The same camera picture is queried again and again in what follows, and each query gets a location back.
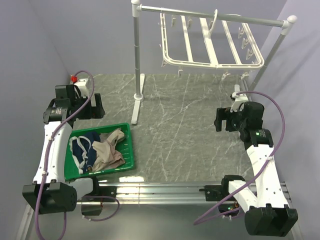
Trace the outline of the taupe beige underwear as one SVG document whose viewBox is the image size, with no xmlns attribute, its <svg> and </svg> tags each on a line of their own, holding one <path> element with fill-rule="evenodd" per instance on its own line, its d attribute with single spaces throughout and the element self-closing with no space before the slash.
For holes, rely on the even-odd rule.
<svg viewBox="0 0 320 240">
<path fill-rule="evenodd" d="M 99 137 L 101 143 L 106 142 L 115 147 L 117 143 L 122 142 L 126 138 L 126 135 L 120 128 L 117 128 L 109 133 L 100 133 Z"/>
</svg>

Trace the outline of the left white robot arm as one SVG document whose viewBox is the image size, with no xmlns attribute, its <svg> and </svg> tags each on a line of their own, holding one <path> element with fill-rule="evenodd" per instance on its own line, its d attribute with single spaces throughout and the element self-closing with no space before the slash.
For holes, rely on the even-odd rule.
<svg viewBox="0 0 320 240">
<path fill-rule="evenodd" d="M 32 184 L 22 189 L 24 199 L 38 214 L 71 212 L 82 197 L 89 201 L 100 197 L 95 177 L 65 179 L 65 159 L 74 122 L 104 115 L 99 93 L 88 94 L 75 84 L 55 87 L 55 98 L 43 113 L 45 136 L 40 163 Z"/>
</svg>

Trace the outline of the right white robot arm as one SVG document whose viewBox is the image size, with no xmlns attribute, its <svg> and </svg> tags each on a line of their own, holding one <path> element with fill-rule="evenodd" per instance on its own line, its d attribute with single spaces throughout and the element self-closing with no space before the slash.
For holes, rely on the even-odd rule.
<svg viewBox="0 0 320 240">
<path fill-rule="evenodd" d="M 226 200 L 235 198 L 244 211 L 244 224 L 251 236 L 285 237 L 298 220 L 298 212 L 290 208 L 282 191 L 272 152 L 272 134 L 263 128 L 264 106 L 247 101 L 238 110 L 218 108 L 214 125 L 216 131 L 238 132 L 250 159 L 256 193 L 242 176 L 225 175 L 220 194 Z"/>
</svg>

